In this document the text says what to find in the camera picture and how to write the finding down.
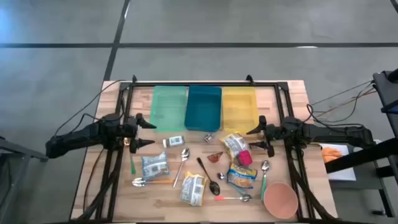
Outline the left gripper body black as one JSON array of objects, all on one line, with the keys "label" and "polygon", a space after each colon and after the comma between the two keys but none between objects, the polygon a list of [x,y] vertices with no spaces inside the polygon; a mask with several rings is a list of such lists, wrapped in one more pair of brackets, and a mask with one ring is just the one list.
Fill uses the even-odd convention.
[{"label": "left gripper body black", "polygon": [[138,125],[137,120],[133,116],[129,116],[127,121],[123,124],[123,137],[134,139],[137,135]]}]

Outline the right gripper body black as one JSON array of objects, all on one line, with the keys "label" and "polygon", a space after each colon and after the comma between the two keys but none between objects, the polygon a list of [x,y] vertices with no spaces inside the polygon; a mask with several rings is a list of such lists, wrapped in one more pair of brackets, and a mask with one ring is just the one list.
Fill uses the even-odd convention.
[{"label": "right gripper body black", "polygon": [[283,129],[279,126],[275,126],[274,124],[267,124],[265,129],[265,139],[266,143],[270,143],[271,141],[281,140],[283,139]]}]

